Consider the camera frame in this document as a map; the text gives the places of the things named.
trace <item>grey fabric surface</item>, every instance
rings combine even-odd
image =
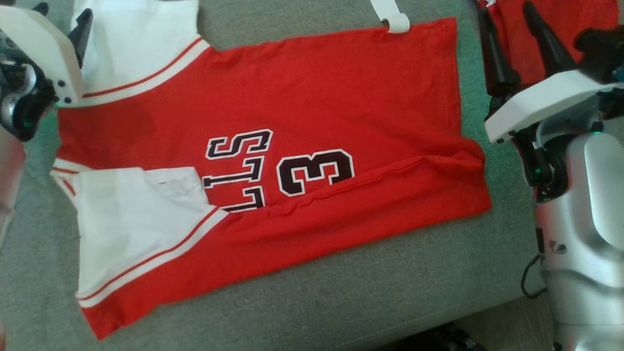
[[[368,0],[200,2],[200,33],[217,49],[378,25]],[[53,22],[68,27],[71,0],[51,3]],[[370,349],[520,296],[522,269],[537,250],[531,193],[513,147],[486,139],[474,15],[467,1],[397,3],[412,23],[457,17],[462,127],[487,155],[490,212],[162,306],[98,342],[73,297],[76,213],[47,175],[59,145],[48,117],[27,145],[17,216],[0,255],[8,350]],[[537,274],[529,280],[541,286]]]

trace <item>red cloth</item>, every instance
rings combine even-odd
[[[248,172],[246,157],[265,157],[261,179],[206,190],[229,206],[262,186],[264,207],[228,214],[188,252],[83,308],[96,336],[158,304],[488,210],[485,156],[461,136],[456,36],[455,20],[441,19],[404,34],[380,27],[209,48],[147,92],[59,109],[58,158],[92,169],[193,166],[206,177]],[[240,155],[207,157],[211,139],[236,149],[236,134],[268,129],[262,153],[248,142]],[[287,194],[283,161],[326,151],[349,154],[352,172],[340,172],[351,176],[330,181],[345,159],[321,166],[321,177],[293,168],[305,192]]]
[[[545,78],[537,41],[531,35],[522,12],[526,0],[499,0],[490,13],[512,67],[522,83],[530,85]],[[578,62],[582,53],[574,39],[584,29],[613,29],[618,25],[617,0],[535,0],[535,7]]]

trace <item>jersey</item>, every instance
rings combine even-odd
[[[525,0],[498,0],[489,8],[499,31],[501,46],[522,78],[531,85],[546,78],[537,41],[529,31],[522,6]],[[583,30],[613,29],[618,25],[617,0],[540,0],[535,7],[562,44],[579,62],[583,53],[574,48],[574,40]]]
[[[94,12],[87,94],[58,110],[52,175],[77,209],[76,297],[98,338],[491,207],[461,136],[454,19],[218,51],[197,6],[76,2]]]

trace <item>black cable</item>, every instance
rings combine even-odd
[[[542,295],[544,292],[546,292],[546,288],[543,288],[542,290],[539,290],[538,292],[536,292],[535,294],[531,295],[529,294],[529,292],[527,291],[527,289],[525,289],[524,284],[527,280],[527,274],[529,273],[529,269],[531,269],[531,267],[537,263],[537,261],[540,259],[540,254],[537,254],[532,260],[531,262],[529,262],[529,264],[524,268],[524,273],[522,273],[522,279],[520,280],[520,289],[522,289],[522,293],[527,297],[527,299],[536,299],[539,295]]]

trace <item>white jersey trim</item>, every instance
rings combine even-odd
[[[163,250],[141,260],[141,262],[131,266],[116,277],[102,282],[98,287],[90,289],[88,292],[76,293],[78,303],[83,308],[93,307],[125,284],[128,284],[152,269],[180,257],[197,244],[206,233],[221,222],[227,215],[228,212],[212,206],[211,209],[204,212],[193,230],[191,230],[182,241],[167,250]]]
[[[58,177],[72,176],[76,173],[92,171],[93,169],[71,161],[65,161],[63,159],[55,159],[52,165],[50,175]]]
[[[52,178],[75,207],[76,203],[74,203],[74,197],[76,196],[76,192],[74,191],[71,183],[65,177],[59,177],[58,175],[53,175]]]
[[[124,86],[108,89],[100,92],[85,94],[82,99],[72,104],[59,103],[59,107],[87,107],[106,104],[118,101],[127,97],[139,95],[143,92],[151,90],[167,80],[173,78],[176,74],[185,69],[191,62],[199,57],[204,51],[210,47],[203,38],[197,35],[196,39],[171,63],[162,68],[160,71],[140,81],[126,84]]]

